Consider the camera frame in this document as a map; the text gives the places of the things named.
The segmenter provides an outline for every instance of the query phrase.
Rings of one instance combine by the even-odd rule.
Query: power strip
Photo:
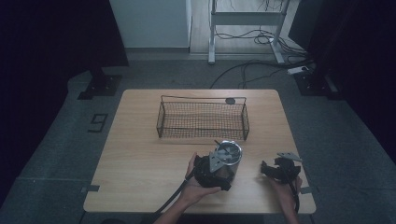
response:
[[[306,66],[301,66],[301,67],[296,67],[296,68],[291,68],[288,69],[288,74],[289,75],[296,75],[302,72],[307,72],[309,69]]]

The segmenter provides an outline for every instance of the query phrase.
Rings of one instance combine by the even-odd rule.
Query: person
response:
[[[196,152],[192,155],[187,168],[186,176],[190,174],[194,167]],[[294,210],[295,202],[289,185],[282,185],[273,178],[269,178],[271,186],[274,188],[282,213],[288,224],[298,224],[297,213]],[[303,180],[297,176],[293,184],[300,192]],[[175,224],[184,211],[195,203],[198,203],[206,195],[221,191],[220,187],[203,188],[195,177],[191,178],[184,189],[180,192],[177,200],[154,222],[154,224]]]

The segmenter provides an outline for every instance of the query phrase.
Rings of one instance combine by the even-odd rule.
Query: metal wire basket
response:
[[[157,120],[160,138],[218,137],[248,139],[246,97],[161,96]]]

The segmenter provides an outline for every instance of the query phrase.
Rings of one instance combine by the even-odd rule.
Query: human hand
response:
[[[189,162],[189,167],[187,168],[186,177],[192,172],[194,168],[194,161],[197,153],[194,152],[192,158]],[[198,181],[193,176],[184,189],[181,191],[178,201],[183,202],[187,206],[191,206],[195,203],[198,203],[202,198],[204,198],[208,194],[214,194],[221,191],[221,187],[214,188],[204,188],[202,187]]]
[[[276,192],[279,203],[282,206],[294,208],[295,201],[290,186],[288,184],[281,184],[279,181],[270,177],[268,177],[268,179]],[[303,180],[299,176],[297,176],[296,179],[292,181],[292,185],[296,188],[297,193],[300,193],[302,184]]]
[[[283,215],[285,216],[288,223],[289,224],[299,223],[297,218],[297,213],[294,210],[295,201],[290,185],[281,184],[279,181],[271,177],[268,177],[268,179],[271,183],[271,186],[275,190]],[[303,180],[299,176],[297,176],[296,179],[292,181],[292,185],[297,190],[297,194],[300,193],[302,184],[303,184]]]

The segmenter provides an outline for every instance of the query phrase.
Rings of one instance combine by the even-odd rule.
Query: cable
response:
[[[176,196],[184,189],[184,187],[187,185],[187,183],[189,183],[189,180],[194,176],[194,171],[195,171],[195,167],[192,169],[191,173],[188,176],[186,176],[186,178],[181,183],[180,187],[178,187],[178,189],[175,191],[175,193],[168,199],[168,201],[166,201],[166,203],[163,204],[163,206],[161,206],[161,208],[159,208],[154,213],[154,215],[159,215],[161,213],[161,211],[163,209],[165,209],[165,207],[168,206],[169,203],[171,203],[176,198]]]
[[[252,82],[252,81],[256,81],[256,80],[259,80],[259,79],[262,79],[262,78],[265,78],[265,77],[271,77],[273,74],[278,73],[278,72],[280,72],[280,71],[282,71],[282,70],[285,70],[285,68],[278,69],[278,70],[276,70],[275,72],[272,72],[272,73],[271,73],[270,75],[268,75],[268,76],[256,77],[256,78],[253,78],[253,79],[251,79],[251,80],[249,80],[249,81],[245,81],[245,83],[244,83],[244,82],[240,82],[240,83],[238,84],[238,89],[239,89],[239,86],[240,86],[241,84],[244,84],[244,86],[245,86],[244,89],[246,89],[246,88],[247,88],[246,83]]]
[[[214,2],[215,11],[217,11],[218,1],[217,0],[212,0],[212,1],[215,1]],[[260,4],[260,6],[257,8],[257,10],[260,9],[260,7],[263,5],[264,2],[265,2],[265,11],[267,11],[267,9],[269,7],[269,0],[263,0],[262,3]],[[211,3],[211,1],[208,1],[208,5],[207,5],[207,7],[208,7],[209,29],[211,28],[211,25],[212,25],[211,22],[210,22],[210,17],[211,17],[211,15],[210,15],[211,14],[210,3]],[[231,4],[231,7],[233,8],[233,10],[235,11],[235,8],[233,7],[233,2],[231,0],[230,0],[230,4]],[[277,6],[277,7],[275,7],[275,1],[274,1],[273,6],[271,7],[271,9],[275,10],[278,7],[280,7],[279,11],[281,11],[282,6],[283,6],[283,0],[281,0],[279,6]],[[275,38],[273,33],[262,30],[261,26],[260,26],[259,30],[252,30],[252,31],[249,31],[249,32],[247,32],[245,34],[242,34],[242,35],[229,35],[229,34],[219,33],[217,28],[216,28],[216,26],[214,27],[214,29],[215,29],[215,35],[218,38],[220,38],[220,39],[234,39],[234,38],[254,39],[254,42],[256,44],[268,45],[268,44],[271,44],[270,38]],[[258,35],[254,35],[254,36],[246,36],[246,35],[249,35],[249,34],[251,34],[253,32],[259,32],[259,34]],[[293,53],[293,54],[297,54],[297,55],[300,55],[300,56],[307,57],[307,53],[306,53],[306,51],[304,49],[297,49],[297,48],[290,47],[286,43],[286,40],[284,38],[282,38],[282,37],[278,38],[278,43],[279,43],[280,47],[287,53]]]
[[[252,65],[252,63],[253,62],[260,62],[260,60],[250,60],[250,61],[248,61],[247,62],[247,64],[245,64],[244,66],[241,66],[241,77],[242,77],[242,82],[240,82],[239,84],[238,84],[238,89],[239,89],[239,87],[240,87],[240,85],[243,85],[242,86],[242,89],[246,89],[247,88],[247,83],[248,82],[250,82],[250,81],[252,81],[252,80],[249,80],[249,81],[246,81],[246,77],[247,77],[247,69],[248,69],[248,67],[250,66],[250,65]]]
[[[235,8],[233,7],[233,0],[230,0],[230,5],[233,8],[233,11],[236,11]]]
[[[293,194],[294,201],[296,202],[296,206],[294,207],[294,210],[296,211],[296,213],[298,213],[298,210],[300,209],[300,198],[298,197],[298,192],[297,192],[297,189],[296,189],[297,187],[295,188],[293,186],[293,184],[291,183],[291,181],[290,181],[290,179],[288,177],[288,174],[286,174],[285,169],[283,169],[282,166],[279,166],[279,167],[283,171],[283,174],[285,175],[285,177],[288,179],[288,183],[289,183],[289,186],[291,188],[291,193]]]
[[[257,10],[256,11],[259,11],[259,9],[260,9],[260,7],[264,4],[264,1],[265,0],[262,0],[262,4],[261,5],[259,5],[259,7],[257,8]]]
[[[82,219],[85,217],[85,214],[86,214],[87,212],[84,210],[83,211],[83,213],[82,213],[82,215],[81,215],[81,218],[79,219],[79,222],[78,222],[78,224],[81,224],[82,223]]]
[[[221,79],[225,74],[227,74],[229,71],[237,68],[237,67],[241,67],[241,66],[245,66],[248,64],[264,64],[264,65],[269,65],[269,66],[273,66],[273,67],[277,67],[277,68],[282,68],[282,69],[288,69],[288,68],[292,68],[292,67],[296,67],[296,66],[303,66],[309,63],[312,63],[313,61],[311,59],[305,59],[302,61],[299,61],[297,63],[291,63],[291,64],[279,64],[279,63],[270,63],[270,62],[266,62],[266,61],[257,61],[257,62],[250,62],[250,63],[241,63],[238,65],[235,65],[229,69],[227,69],[226,71],[224,71],[223,73],[221,73],[212,83],[212,85],[210,85],[209,89],[213,89],[213,86],[216,84],[216,82],[219,81],[219,79]]]

